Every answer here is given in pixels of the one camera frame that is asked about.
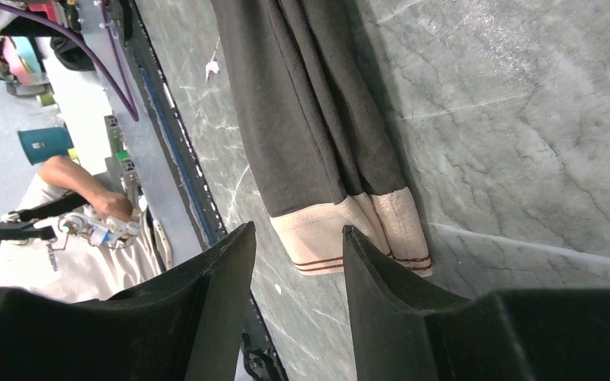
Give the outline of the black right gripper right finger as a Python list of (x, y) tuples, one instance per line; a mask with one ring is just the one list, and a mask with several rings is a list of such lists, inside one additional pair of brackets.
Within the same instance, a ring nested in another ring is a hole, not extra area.
[(360, 380), (610, 380), (610, 289), (493, 291), (474, 300), (343, 231)]

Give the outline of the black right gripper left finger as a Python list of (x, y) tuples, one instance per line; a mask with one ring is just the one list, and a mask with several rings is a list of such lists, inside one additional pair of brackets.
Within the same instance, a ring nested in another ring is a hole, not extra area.
[(107, 300), (0, 287), (0, 380), (231, 380), (249, 305), (255, 225)]

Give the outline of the olive underwear with beige waistband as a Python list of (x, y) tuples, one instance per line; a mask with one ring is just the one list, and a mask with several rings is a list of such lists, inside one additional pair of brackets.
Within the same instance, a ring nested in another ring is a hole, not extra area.
[(272, 227), (303, 275), (342, 270), (360, 230), (422, 277), (432, 262), (341, 1), (212, 4), (243, 147)]

